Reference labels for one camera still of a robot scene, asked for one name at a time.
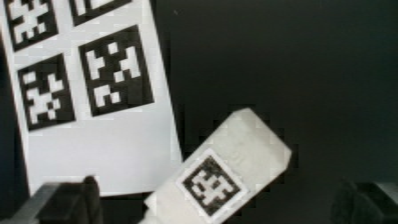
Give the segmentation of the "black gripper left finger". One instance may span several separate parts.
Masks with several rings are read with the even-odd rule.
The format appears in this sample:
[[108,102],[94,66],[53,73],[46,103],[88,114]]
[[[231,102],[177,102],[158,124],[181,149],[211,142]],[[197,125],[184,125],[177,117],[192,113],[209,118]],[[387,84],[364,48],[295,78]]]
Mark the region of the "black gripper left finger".
[[104,224],[94,177],[81,182],[46,183],[7,224]]

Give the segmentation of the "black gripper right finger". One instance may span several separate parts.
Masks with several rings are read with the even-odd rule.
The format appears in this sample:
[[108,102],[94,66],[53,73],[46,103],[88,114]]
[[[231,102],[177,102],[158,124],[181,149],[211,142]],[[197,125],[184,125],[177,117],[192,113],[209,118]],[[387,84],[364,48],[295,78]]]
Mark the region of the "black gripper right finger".
[[330,221],[332,224],[398,224],[398,183],[343,181]]

